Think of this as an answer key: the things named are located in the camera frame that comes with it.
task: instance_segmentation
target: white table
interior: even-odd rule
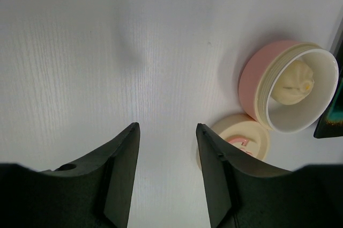
[[[343,0],[0,0],[0,161],[55,169],[133,121],[129,227],[210,227],[195,128],[242,111],[237,82],[277,39],[331,49]],[[267,162],[343,162],[314,127],[271,134]]]

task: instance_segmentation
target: screw hole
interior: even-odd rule
[[[76,168],[75,164],[65,164],[65,165],[62,165],[60,168],[56,169],[55,171],[68,171],[75,168]]]

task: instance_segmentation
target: jar lid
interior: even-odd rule
[[[270,136],[266,128],[246,114],[228,116],[211,129],[222,139],[245,153],[264,160],[270,147]]]

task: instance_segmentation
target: pink container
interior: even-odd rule
[[[314,71],[313,91],[298,104],[270,107],[272,89],[297,58]],[[310,126],[329,105],[338,82],[334,56],[314,43],[277,41],[256,52],[244,67],[238,87],[243,109],[266,129],[294,133]]]

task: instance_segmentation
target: cream-colored lid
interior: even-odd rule
[[[230,115],[217,122],[211,129],[228,143],[261,161],[268,154],[268,130],[246,114]],[[198,149],[197,164],[201,169]]]

